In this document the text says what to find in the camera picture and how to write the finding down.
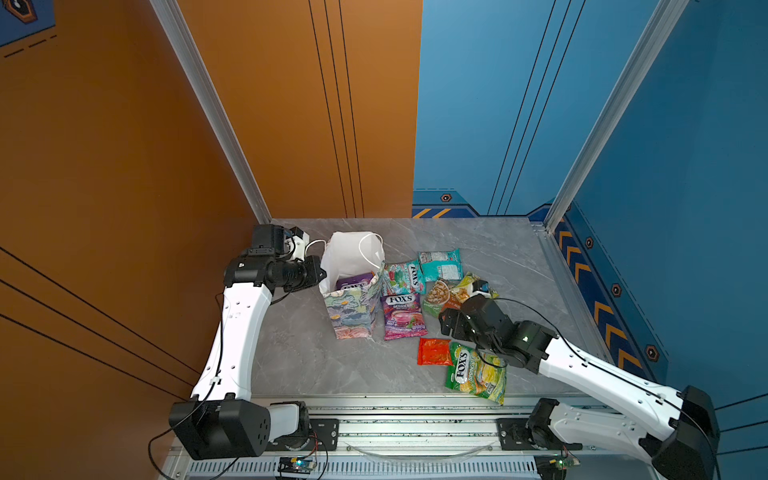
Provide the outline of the floral paper gift bag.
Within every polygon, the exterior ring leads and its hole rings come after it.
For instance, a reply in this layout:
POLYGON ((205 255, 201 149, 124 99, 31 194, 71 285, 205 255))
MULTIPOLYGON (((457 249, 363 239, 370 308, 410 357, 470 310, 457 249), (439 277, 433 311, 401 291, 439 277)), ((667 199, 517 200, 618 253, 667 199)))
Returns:
POLYGON ((371 337, 385 266, 382 237, 374 232, 336 232, 322 243, 321 268, 327 277, 319 290, 336 338, 371 337))

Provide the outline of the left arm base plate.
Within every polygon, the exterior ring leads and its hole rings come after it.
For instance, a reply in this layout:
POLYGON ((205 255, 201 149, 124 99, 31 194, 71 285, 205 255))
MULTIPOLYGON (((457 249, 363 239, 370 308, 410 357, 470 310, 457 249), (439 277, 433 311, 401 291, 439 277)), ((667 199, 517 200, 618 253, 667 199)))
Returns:
POLYGON ((267 451, 309 451, 320 442, 321 452, 337 449, 340 421, 336 418, 311 418, 309 426, 298 433, 269 442, 267 451))

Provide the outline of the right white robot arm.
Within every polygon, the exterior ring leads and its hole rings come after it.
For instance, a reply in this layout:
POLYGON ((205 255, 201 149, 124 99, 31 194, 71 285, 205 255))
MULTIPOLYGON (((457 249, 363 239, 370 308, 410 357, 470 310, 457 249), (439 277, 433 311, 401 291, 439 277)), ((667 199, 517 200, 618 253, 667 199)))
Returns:
POLYGON ((473 343, 503 365, 569 385, 610 409, 586 413, 542 398, 526 424, 533 445, 594 445, 641 460, 665 479, 721 478, 720 429, 705 391, 631 374, 576 347, 544 315, 514 321, 484 295, 444 309, 439 322, 443 334, 473 343))

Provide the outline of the green Fox's candy bag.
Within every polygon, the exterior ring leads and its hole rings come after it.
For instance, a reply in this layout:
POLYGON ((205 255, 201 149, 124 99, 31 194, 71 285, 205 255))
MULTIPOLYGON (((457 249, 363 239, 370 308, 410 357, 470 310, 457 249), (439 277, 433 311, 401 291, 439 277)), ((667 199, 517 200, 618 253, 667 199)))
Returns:
POLYGON ((500 358, 457 342, 450 343, 450 355, 452 364, 447 367, 446 388, 504 404, 507 371, 500 358))

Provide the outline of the purple Fox's candy bag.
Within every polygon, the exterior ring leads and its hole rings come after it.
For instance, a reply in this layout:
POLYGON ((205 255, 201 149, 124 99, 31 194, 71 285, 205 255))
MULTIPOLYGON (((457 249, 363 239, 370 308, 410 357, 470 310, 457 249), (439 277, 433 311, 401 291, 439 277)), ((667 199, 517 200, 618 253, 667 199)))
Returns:
POLYGON ((381 303, 385 319, 385 341, 421 337, 427 334, 418 293, 383 296, 381 303))
POLYGON ((349 277, 339 278, 335 285, 336 291, 341 290, 367 290, 375 278, 374 272, 362 273, 349 277))

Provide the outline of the yellow snack packet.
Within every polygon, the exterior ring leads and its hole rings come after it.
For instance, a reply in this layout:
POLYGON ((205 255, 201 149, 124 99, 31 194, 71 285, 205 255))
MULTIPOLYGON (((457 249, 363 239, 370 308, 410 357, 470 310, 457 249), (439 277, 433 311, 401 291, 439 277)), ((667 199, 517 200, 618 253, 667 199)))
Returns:
MULTIPOLYGON (((470 297, 475 296, 475 295, 472 295, 472 283, 477 279, 480 279, 480 278, 472 273, 467 273, 458 284, 456 284, 450 289, 452 298, 458 301, 459 303, 464 303, 470 297)), ((490 284, 489 284, 489 287, 491 291, 491 296, 486 298, 491 298, 491 299, 497 298, 499 294, 491 288, 490 284)))

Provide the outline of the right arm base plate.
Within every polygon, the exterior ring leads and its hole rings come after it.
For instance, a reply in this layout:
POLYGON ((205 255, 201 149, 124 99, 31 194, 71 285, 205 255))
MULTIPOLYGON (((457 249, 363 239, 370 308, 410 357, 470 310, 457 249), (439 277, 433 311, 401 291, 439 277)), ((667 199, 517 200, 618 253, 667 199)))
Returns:
POLYGON ((497 437, 502 451, 565 451, 583 449, 581 443, 563 443, 548 428, 527 426, 522 418, 496 420, 497 437))

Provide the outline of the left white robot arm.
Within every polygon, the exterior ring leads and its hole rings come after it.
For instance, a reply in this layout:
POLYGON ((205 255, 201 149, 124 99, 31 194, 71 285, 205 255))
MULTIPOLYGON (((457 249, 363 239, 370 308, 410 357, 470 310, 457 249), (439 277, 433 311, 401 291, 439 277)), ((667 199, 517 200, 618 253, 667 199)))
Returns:
POLYGON ((262 406, 252 399, 252 369, 274 291, 312 288, 327 277, 320 258, 242 255, 225 271, 221 320, 191 398, 172 406, 169 426, 195 460, 257 457, 273 443, 292 449, 311 436, 302 401, 262 406))

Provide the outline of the red small snack packet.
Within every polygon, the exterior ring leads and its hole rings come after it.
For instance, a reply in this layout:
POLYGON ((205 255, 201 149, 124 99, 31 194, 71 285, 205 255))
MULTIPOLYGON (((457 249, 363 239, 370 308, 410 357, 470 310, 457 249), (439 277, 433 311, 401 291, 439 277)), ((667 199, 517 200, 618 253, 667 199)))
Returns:
POLYGON ((417 364, 420 366, 452 365, 451 341, 421 338, 418 345, 417 364))

